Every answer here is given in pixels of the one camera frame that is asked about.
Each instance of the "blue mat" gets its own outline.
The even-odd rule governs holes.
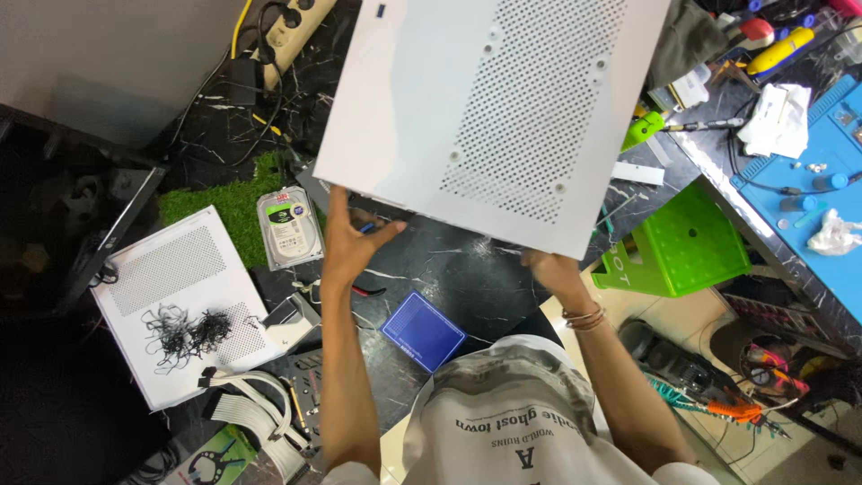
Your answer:
[[[809,110],[809,146],[799,157],[803,166],[794,169],[796,160],[773,155],[753,160],[742,175],[767,186],[792,186],[804,192],[815,192],[815,177],[823,174],[844,173],[847,177],[862,172],[862,142],[854,136],[857,131],[862,140],[862,85],[852,76],[844,76]],[[828,168],[817,174],[806,170],[808,164],[826,163]],[[742,196],[754,207],[788,246],[808,265],[811,271],[829,287],[847,310],[862,321],[862,249],[843,256],[824,256],[808,249],[806,243],[821,228],[821,219],[828,209],[838,210],[838,216],[848,222],[862,222],[862,181],[837,192],[816,197],[828,208],[815,210],[810,220],[795,227],[805,216],[803,212],[783,212],[779,209],[780,193],[763,189],[746,182],[739,175],[731,179]],[[787,219],[790,227],[778,228],[778,221]]]
[[[407,295],[380,331],[430,373],[449,360],[467,338],[416,290]]]

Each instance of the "white t-shirt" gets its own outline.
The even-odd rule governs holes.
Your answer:
[[[718,485],[670,463],[647,475],[611,443],[589,382],[546,338],[516,335],[439,368],[416,396],[404,435],[402,485],[589,483]],[[323,485],[372,485],[344,463]]]

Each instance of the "green plastic stool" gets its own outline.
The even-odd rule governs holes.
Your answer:
[[[624,241],[602,255],[599,288],[677,298],[751,271],[740,233],[697,184],[691,184],[632,231],[641,261]]]

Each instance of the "bracelet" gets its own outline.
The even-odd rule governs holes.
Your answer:
[[[590,331],[596,328],[604,321],[604,316],[608,310],[603,306],[599,306],[598,310],[587,315],[573,315],[566,310],[563,310],[563,319],[566,321],[565,326],[575,331]]]

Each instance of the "ventilation holes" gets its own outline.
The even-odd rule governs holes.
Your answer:
[[[224,313],[230,322],[230,333],[218,346],[218,360],[222,365],[253,354],[266,346],[259,327],[248,320],[248,307],[245,303],[233,305]]]
[[[571,178],[600,87],[593,73],[612,54],[626,1],[497,5],[504,35],[494,55],[479,55],[441,191],[555,224],[554,189]]]
[[[224,268],[209,229],[202,227],[120,266],[110,294],[126,317]]]

